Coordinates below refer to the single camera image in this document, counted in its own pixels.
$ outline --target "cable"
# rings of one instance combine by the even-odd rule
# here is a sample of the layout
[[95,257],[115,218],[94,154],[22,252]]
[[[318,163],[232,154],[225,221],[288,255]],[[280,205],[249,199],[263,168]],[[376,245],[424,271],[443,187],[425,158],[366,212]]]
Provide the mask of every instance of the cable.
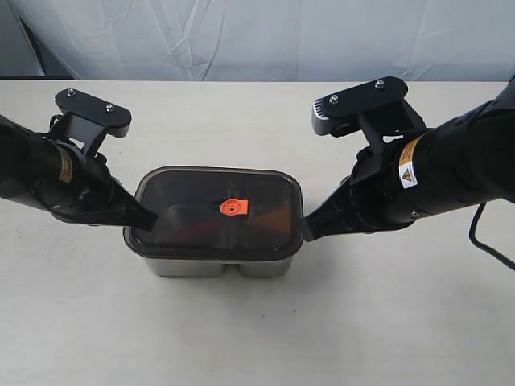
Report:
[[468,231],[468,238],[470,241],[476,246],[477,248],[481,249],[482,251],[485,251],[486,253],[491,254],[494,256],[498,261],[500,261],[502,264],[506,265],[508,268],[515,271],[515,262],[511,261],[508,257],[497,251],[496,249],[481,243],[476,238],[476,229],[477,229],[477,223],[480,221],[480,217],[483,214],[484,208],[486,207],[486,203],[480,204],[480,206],[477,208],[476,214],[474,215],[474,218],[472,219],[472,222],[470,224],[470,230]]

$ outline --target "tabletop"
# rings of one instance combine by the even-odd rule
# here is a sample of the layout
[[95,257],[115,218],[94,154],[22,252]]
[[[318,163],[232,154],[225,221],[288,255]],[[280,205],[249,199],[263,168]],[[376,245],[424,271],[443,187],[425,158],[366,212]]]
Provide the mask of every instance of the tabletop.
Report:
[[[106,138],[134,192],[166,165],[280,170],[310,212],[365,145],[318,137],[311,103],[352,84],[0,81],[0,114],[46,131],[74,87],[126,107]],[[413,83],[429,126],[492,99],[501,83]],[[120,228],[62,224],[0,201],[2,385],[484,385],[515,378],[515,276],[468,241],[474,209],[400,232],[304,244],[284,277],[155,276]],[[511,204],[487,206],[479,238],[515,251]]]

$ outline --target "yellow warning sticker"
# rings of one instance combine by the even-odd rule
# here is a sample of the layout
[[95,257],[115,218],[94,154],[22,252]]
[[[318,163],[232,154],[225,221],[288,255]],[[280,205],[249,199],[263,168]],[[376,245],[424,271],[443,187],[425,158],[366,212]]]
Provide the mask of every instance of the yellow warning sticker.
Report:
[[399,179],[404,189],[415,187],[418,185],[417,176],[413,167],[413,155],[415,153],[415,147],[422,136],[415,138],[413,141],[404,146],[399,157]]
[[64,183],[70,183],[73,176],[72,158],[70,157],[70,154],[68,154],[68,152],[62,147],[56,145],[56,148],[61,156],[61,172],[59,174],[59,179]]

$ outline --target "orange tab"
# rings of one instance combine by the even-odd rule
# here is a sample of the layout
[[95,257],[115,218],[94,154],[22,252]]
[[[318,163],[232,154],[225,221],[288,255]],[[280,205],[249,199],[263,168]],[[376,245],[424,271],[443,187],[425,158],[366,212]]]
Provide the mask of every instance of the orange tab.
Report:
[[248,215],[247,199],[227,199],[220,205],[220,211],[226,216]]

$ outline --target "metal container base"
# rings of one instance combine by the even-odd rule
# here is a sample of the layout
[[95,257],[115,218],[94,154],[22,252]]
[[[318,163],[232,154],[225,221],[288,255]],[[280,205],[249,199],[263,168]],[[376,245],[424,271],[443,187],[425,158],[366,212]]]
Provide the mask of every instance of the metal container base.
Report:
[[281,277],[291,267],[293,257],[280,261],[191,261],[145,258],[152,272],[162,277],[219,277],[227,265],[238,265],[241,274],[253,279]]

